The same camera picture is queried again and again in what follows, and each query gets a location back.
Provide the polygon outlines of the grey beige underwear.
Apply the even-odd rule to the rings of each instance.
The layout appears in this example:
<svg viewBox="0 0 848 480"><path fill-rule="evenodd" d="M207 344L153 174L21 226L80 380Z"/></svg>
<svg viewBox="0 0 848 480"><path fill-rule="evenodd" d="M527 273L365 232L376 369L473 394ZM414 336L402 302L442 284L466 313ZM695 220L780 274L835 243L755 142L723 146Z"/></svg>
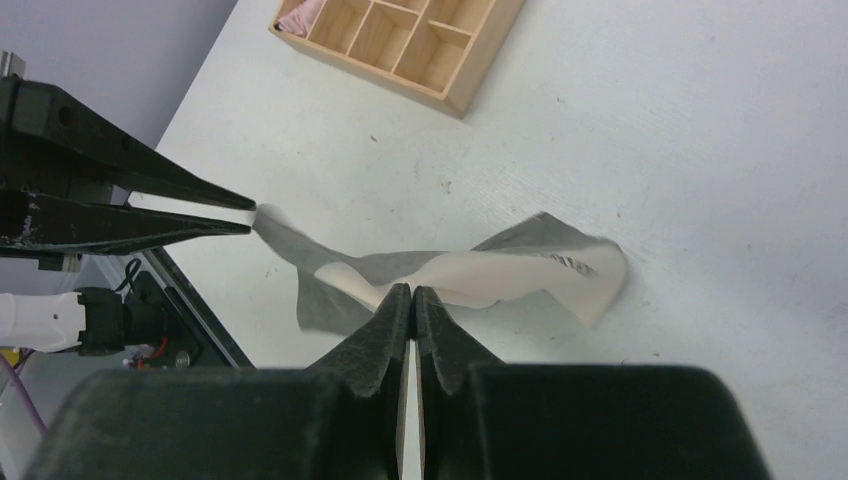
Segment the grey beige underwear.
<svg viewBox="0 0 848 480"><path fill-rule="evenodd" d="M624 252L540 212L468 251L403 251L354 257L290 224L271 204L252 228L298 274L297 320L303 330L349 336L365 325L396 284L431 287L445 304L486 309L547 292L586 326L623 289Z"/></svg>

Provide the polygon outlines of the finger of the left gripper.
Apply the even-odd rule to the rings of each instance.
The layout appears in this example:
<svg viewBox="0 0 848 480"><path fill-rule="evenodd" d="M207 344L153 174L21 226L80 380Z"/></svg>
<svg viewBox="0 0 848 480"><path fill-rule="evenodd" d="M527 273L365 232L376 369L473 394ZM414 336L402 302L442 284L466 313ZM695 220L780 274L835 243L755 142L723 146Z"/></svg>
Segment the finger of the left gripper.
<svg viewBox="0 0 848 480"><path fill-rule="evenodd" d="M3 78L2 188L92 202L99 185L229 209L256 207L146 146L60 87Z"/></svg>
<svg viewBox="0 0 848 480"><path fill-rule="evenodd" d="M130 255L206 236L246 235L247 225L189 215L1 193L1 246L63 255Z"/></svg>

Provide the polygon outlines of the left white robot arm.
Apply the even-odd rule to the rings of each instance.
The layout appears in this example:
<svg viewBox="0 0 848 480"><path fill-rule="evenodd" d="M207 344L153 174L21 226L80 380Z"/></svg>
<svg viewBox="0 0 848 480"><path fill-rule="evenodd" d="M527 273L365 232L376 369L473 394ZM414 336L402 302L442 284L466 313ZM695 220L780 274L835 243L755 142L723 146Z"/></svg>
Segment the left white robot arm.
<svg viewBox="0 0 848 480"><path fill-rule="evenodd" d="M239 223L118 204L116 189L252 211L255 202L145 146L65 90L17 75L1 80L1 253L55 263L128 256ZM117 353L166 346L174 311L128 279L113 288L1 297L1 343L44 353Z"/></svg>

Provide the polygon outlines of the wooden compartment tray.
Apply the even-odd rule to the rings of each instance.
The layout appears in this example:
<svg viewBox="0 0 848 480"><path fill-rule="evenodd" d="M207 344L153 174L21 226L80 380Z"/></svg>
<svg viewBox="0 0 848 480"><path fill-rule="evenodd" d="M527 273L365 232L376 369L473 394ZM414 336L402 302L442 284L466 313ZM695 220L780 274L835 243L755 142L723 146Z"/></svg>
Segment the wooden compartment tray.
<svg viewBox="0 0 848 480"><path fill-rule="evenodd" d="M269 30L303 54L463 118L523 7L499 0L325 0L306 38Z"/></svg>

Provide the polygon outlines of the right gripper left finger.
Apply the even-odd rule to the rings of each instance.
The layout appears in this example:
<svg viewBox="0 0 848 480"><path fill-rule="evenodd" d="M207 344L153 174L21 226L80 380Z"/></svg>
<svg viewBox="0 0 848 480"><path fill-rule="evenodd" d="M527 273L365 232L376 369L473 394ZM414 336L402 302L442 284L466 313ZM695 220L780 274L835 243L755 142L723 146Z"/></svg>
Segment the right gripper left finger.
<svg viewBox="0 0 848 480"><path fill-rule="evenodd" d="M324 479L398 479L403 470L412 295L392 286L372 318L310 365L325 391L316 461Z"/></svg>

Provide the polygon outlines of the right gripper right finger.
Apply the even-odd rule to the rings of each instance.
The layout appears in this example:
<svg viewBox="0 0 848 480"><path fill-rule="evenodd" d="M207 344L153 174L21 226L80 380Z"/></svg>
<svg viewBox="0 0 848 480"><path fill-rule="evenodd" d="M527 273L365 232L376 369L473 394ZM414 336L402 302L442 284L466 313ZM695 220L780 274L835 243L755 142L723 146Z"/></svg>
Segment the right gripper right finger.
<svg viewBox="0 0 848 480"><path fill-rule="evenodd" d="M482 479L477 367L503 362L464 330L430 287L413 294L421 466L425 479Z"/></svg>

